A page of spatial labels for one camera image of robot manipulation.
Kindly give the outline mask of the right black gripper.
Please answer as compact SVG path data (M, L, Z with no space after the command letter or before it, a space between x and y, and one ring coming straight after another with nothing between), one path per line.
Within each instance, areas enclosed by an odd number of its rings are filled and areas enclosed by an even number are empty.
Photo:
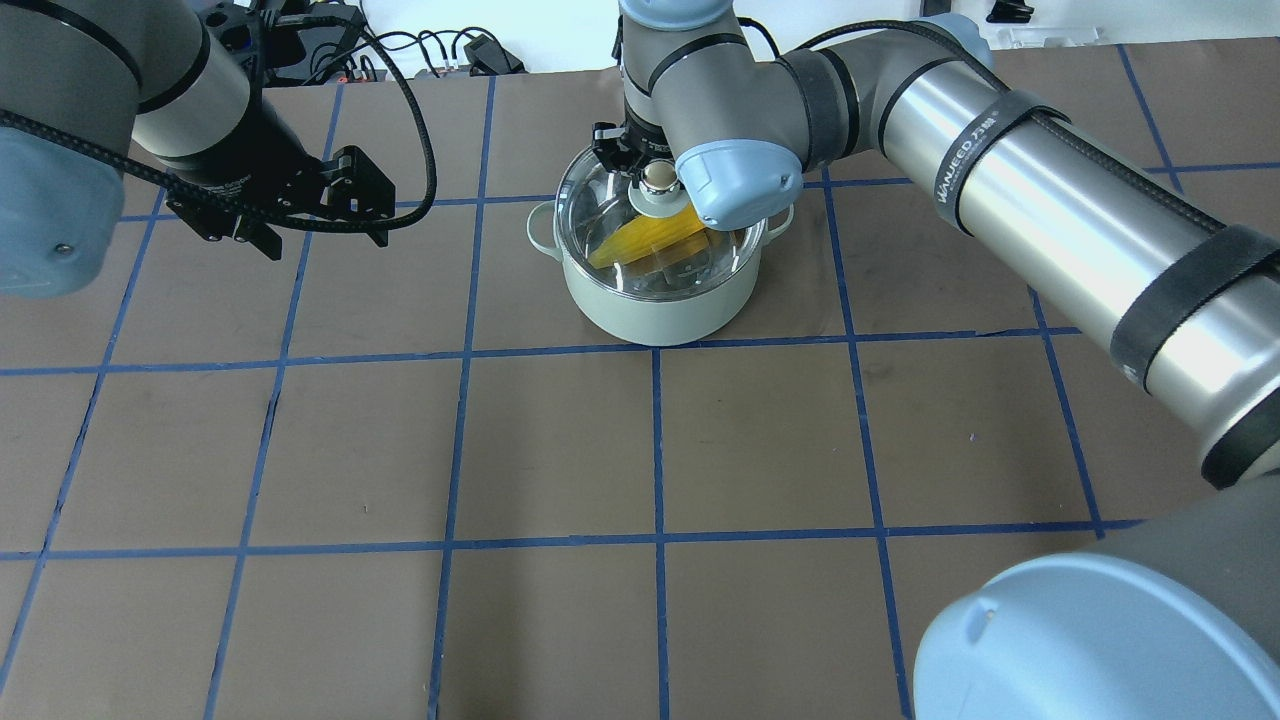
M635 110L625 110L620 124L594 123L590 150L607 172L623 177L630 186L639 186L641 170L650 161L673 160L663 128Z

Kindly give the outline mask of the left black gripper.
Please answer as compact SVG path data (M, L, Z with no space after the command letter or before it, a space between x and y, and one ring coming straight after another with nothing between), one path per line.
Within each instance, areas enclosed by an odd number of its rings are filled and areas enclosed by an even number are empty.
M326 222L325 233L364 234L379 249L389 246L390 232L369 224L394 218L394 183L355 145L328 160L312 156L265 97L252 97L212 146L166 155L165 163L182 181L236 205L230 210L186 193L166 195L166 208L207 242L232 240L282 260L280 234L239 215L242 208L257 208L274 217L305 213Z

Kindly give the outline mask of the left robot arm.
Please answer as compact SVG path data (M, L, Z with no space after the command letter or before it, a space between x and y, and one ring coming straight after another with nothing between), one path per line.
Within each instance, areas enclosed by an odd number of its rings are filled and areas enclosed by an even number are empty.
M197 12L183 1L3 4L3 292L74 293L102 270L123 215L128 152L154 156L134 178L209 242L270 260L280 228L389 241L396 187L366 152L306 151L262 95L302 36L361 29L353 12L287 3Z

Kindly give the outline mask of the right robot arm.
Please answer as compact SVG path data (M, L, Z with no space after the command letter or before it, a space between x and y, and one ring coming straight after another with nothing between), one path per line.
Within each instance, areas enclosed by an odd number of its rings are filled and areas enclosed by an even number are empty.
M1011 90L965 19L864 22L756 61L728 1L622 1L627 149L736 231L876 149L1187 423L1213 497L1018 564L922 638L919 719L1277 716L1277 241Z

